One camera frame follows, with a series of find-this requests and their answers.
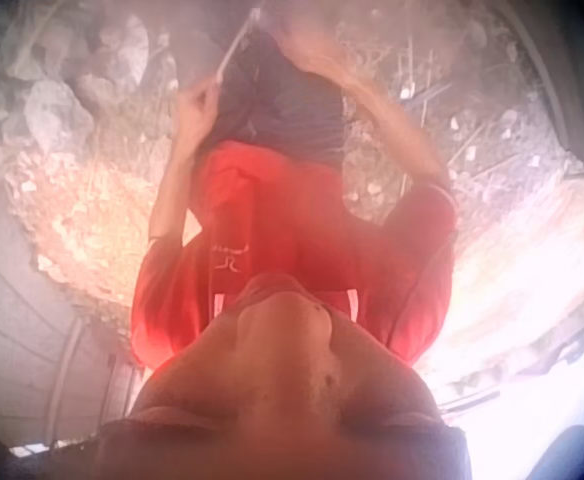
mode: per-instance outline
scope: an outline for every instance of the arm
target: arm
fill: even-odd
[[[316,27],[298,19],[286,32],[274,32],[284,55],[299,69],[320,75],[352,95],[378,128],[390,155],[414,179],[447,185],[448,171],[427,133],[405,110],[370,79],[354,74],[338,43]]]
[[[150,241],[167,235],[183,234],[190,199],[194,155],[216,120],[219,85],[207,79],[186,92],[180,92],[177,105],[177,133],[168,166],[150,215]]]

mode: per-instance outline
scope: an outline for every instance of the person's right arm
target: person's right arm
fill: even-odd
[[[348,68],[335,39],[320,27],[300,21],[274,35],[283,54],[297,68],[332,81],[366,110],[391,157],[414,181],[429,180],[447,186],[447,167],[428,134],[376,82]]]

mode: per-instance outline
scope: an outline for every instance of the person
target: person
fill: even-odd
[[[178,129],[132,309],[154,373],[104,428],[99,478],[469,478],[411,368],[450,299],[444,162],[297,14],[267,17],[219,85],[249,5],[203,3],[172,12]],[[413,180],[382,227],[342,200],[344,94]],[[201,233],[183,246],[188,209]]]

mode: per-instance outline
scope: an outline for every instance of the shirt sleeve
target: shirt sleeve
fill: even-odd
[[[137,278],[130,322],[132,350],[153,370],[174,355],[170,316],[164,312],[181,251],[176,236],[152,240]]]
[[[457,207],[436,183],[417,183],[399,201],[385,234],[407,259],[411,272],[405,295],[393,302],[386,346],[413,364],[439,335],[450,304]]]

